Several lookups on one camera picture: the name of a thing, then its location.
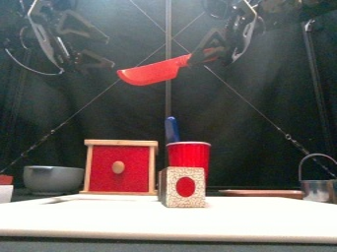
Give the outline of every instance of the red circle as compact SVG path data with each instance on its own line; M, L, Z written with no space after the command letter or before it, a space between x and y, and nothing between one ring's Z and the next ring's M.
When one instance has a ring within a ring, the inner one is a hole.
M176 181L175 189L181 197L190 197L195 193L195 181L190 177L181 177Z

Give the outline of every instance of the white object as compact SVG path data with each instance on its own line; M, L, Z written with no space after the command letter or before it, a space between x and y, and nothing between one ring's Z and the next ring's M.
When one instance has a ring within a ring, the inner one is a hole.
M13 185L0 185L0 203L8 203L12 200Z

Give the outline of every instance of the red wooden box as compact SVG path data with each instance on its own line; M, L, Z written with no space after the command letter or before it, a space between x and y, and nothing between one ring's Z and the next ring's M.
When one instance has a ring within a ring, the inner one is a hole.
M81 193L155 195L157 142L85 140L88 146Z

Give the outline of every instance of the red spatula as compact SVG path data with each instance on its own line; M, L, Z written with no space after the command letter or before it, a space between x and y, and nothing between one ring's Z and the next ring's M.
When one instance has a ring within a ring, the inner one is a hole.
M171 80L176 77L180 67L188 66L192 54L160 61L157 63L117 71L120 79L136 86L145 86Z

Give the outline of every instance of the wooden knob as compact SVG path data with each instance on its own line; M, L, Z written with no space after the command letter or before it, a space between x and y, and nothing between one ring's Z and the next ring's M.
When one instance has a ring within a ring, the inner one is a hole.
M112 163L112 172L115 174L121 174L124 169L125 169L125 165L124 165L124 163L121 161L115 161Z

